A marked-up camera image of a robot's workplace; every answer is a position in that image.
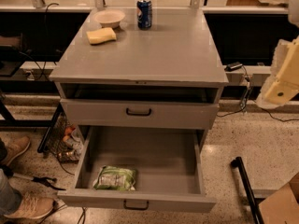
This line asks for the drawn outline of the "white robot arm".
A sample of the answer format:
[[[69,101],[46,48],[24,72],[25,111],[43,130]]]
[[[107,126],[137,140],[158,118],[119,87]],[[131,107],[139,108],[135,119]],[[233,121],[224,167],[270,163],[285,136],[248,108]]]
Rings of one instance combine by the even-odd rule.
[[[266,0],[272,4],[288,4],[288,21],[299,27],[299,0]],[[261,108],[274,109],[287,104],[299,93],[299,36],[287,42],[280,39],[275,48],[271,75],[261,87],[256,100]]]

